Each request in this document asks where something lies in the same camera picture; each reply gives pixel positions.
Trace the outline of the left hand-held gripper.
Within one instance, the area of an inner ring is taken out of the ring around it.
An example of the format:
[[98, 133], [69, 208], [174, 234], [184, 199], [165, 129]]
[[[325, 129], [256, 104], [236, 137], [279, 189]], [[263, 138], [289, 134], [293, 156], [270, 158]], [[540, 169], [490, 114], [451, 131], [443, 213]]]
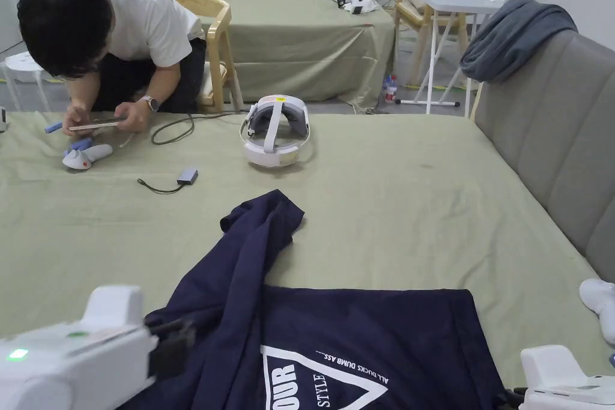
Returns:
[[148, 324], [137, 286], [100, 286], [83, 316], [1, 340], [2, 409], [118, 409], [183, 373], [195, 329]]

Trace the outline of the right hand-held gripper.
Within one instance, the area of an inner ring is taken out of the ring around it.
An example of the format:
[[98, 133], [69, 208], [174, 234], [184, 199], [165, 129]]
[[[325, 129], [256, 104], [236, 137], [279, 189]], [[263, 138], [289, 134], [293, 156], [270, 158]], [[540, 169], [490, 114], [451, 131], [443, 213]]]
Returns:
[[504, 409], [614, 409], [614, 376], [587, 375], [562, 345], [521, 351], [526, 387], [504, 392]]

